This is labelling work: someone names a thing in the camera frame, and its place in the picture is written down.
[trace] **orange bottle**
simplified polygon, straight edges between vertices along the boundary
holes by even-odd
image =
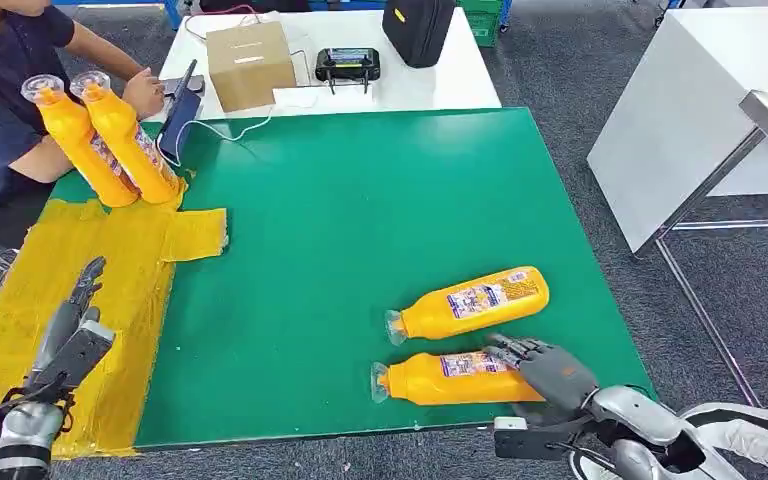
[[[386,314],[394,345],[432,340],[534,315],[549,303],[549,286],[534,267],[517,267],[423,295],[412,307]]]
[[[178,194],[178,177],[143,131],[134,108],[110,89],[107,74],[92,71],[72,80],[72,93],[87,105],[90,118],[110,150],[149,203],[164,203]]]
[[[22,96],[35,103],[48,134],[90,184],[101,203],[124,207],[139,197],[127,173],[96,133],[87,109],[73,102],[54,75],[37,75],[22,84]]]
[[[403,398],[417,405],[542,402],[516,370],[484,352],[418,353],[386,367],[372,366],[372,400]]]

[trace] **bottle cap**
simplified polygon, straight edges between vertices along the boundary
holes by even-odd
[[[390,343],[401,345],[408,338],[408,330],[405,322],[402,320],[402,313],[396,310],[387,310],[384,314],[384,321],[387,326],[387,336],[390,337]]]
[[[63,80],[55,75],[35,75],[22,84],[22,96],[37,105],[52,105],[63,98]]]
[[[82,73],[72,80],[69,90],[86,102],[99,100],[110,90],[110,76],[98,70]]]
[[[390,378],[387,367],[383,363],[372,364],[371,375],[372,401],[381,403],[390,396]]]

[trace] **cardboard box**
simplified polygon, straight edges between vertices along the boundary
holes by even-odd
[[[207,63],[225,112],[273,104],[273,88],[296,86],[280,22],[209,32]]]

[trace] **bottle label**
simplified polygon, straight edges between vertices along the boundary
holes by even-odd
[[[101,159],[104,160],[104,162],[107,163],[108,166],[110,166],[110,170],[113,171],[114,175],[119,177],[119,180],[121,180],[122,183],[124,183],[129,189],[137,191],[137,188],[134,186],[134,183],[130,178],[130,176],[128,175],[128,172],[126,172],[122,168],[122,164],[120,164],[119,161],[116,160],[116,157],[113,155],[113,152],[110,151],[110,147],[108,147],[107,144],[104,143],[104,140],[102,140],[101,136],[98,133],[93,135],[93,138],[90,141],[90,146],[92,147],[93,151],[99,157],[101,157]]]
[[[447,295],[446,299],[455,318],[463,319],[535,294],[537,294],[537,284],[528,278],[528,272],[518,270],[498,283],[465,288]]]
[[[163,157],[160,156],[160,153],[158,153],[154,146],[154,140],[147,133],[145,133],[143,127],[139,125],[137,125],[136,140],[137,145],[140,146],[143,153],[145,153],[149,160],[151,160],[152,165],[160,170],[160,174],[163,176],[164,180],[166,180],[171,185],[177,185],[178,180],[175,172],[172,171],[172,168],[169,167],[169,164],[166,163],[166,161],[163,160]]]
[[[440,365],[443,367],[443,376],[445,377],[461,377],[476,373],[499,373],[510,370],[507,365],[484,352],[442,355]]]

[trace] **green crate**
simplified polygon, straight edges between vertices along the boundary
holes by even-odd
[[[499,32],[498,14],[466,12],[466,19],[479,47],[492,47],[496,44],[496,35]]]
[[[469,13],[496,13],[502,11],[502,0],[458,0],[458,6]]]

